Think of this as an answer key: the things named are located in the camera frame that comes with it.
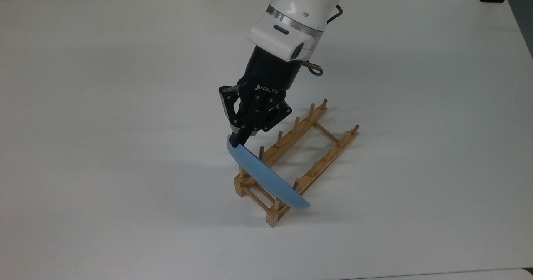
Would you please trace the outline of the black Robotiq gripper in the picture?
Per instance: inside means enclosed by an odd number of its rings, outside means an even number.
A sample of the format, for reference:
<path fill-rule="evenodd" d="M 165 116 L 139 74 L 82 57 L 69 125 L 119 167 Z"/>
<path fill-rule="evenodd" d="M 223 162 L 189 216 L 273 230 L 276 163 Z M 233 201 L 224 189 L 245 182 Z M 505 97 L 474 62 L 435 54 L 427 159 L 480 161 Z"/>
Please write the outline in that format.
<path fill-rule="evenodd" d="M 301 61 L 283 61 L 268 51 L 255 47 L 246 66 L 245 74 L 237 85 L 219 87 L 224 113 L 232 127 L 230 145 L 244 145 L 249 136 L 259 131 L 270 131 L 292 113 L 285 102 L 286 92 L 301 68 Z M 236 110 L 235 105 L 251 102 L 248 113 Z"/>

